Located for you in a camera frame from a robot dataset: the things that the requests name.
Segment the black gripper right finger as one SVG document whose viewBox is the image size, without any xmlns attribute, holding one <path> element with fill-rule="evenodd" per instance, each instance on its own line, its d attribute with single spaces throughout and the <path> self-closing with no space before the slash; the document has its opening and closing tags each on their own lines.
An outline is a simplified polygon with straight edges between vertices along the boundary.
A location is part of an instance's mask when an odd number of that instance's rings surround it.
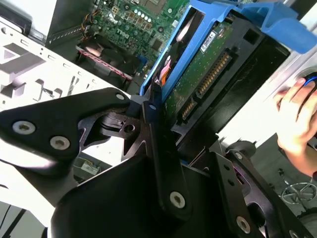
<svg viewBox="0 0 317 238">
<path fill-rule="evenodd" d="M 214 154 L 226 238 L 310 238 L 311 233 L 283 203 L 248 159 L 237 151 Z"/>
</svg>

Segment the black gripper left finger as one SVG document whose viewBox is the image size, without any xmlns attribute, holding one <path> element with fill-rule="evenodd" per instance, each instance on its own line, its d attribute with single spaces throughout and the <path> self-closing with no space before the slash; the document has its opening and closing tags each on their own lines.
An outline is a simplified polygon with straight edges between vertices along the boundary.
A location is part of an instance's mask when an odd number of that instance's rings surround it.
<svg viewBox="0 0 317 238">
<path fill-rule="evenodd" d="M 0 137 L 13 152 L 6 162 L 49 177 L 69 173 L 82 150 L 111 137 L 124 140 L 121 163 L 135 157 L 179 159 L 162 123 L 159 86 L 142 103 L 105 88 L 7 110 L 0 115 Z"/>
</svg>

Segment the person's hand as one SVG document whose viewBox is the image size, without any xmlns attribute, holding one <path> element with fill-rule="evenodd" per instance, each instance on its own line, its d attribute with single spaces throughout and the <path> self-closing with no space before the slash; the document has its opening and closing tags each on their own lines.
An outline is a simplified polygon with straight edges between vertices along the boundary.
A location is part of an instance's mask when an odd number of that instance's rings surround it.
<svg viewBox="0 0 317 238">
<path fill-rule="evenodd" d="M 277 144 L 301 173 L 317 178 L 317 151 L 308 142 L 317 133 L 315 82 L 299 79 L 274 96 Z"/>
</svg>

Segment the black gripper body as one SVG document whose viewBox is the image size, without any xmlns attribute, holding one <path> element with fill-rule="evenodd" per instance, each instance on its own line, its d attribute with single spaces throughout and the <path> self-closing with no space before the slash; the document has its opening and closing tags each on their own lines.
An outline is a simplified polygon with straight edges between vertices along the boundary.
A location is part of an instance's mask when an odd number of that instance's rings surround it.
<svg viewBox="0 0 317 238">
<path fill-rule="evenodd" d="M 132 158 L 69 192 L 51 221 L 54 238 L 221 238 L 233 231 L 222 175 L 232 163 L 212 155 L 208 174 L 172 155 Z"/>
</svg>

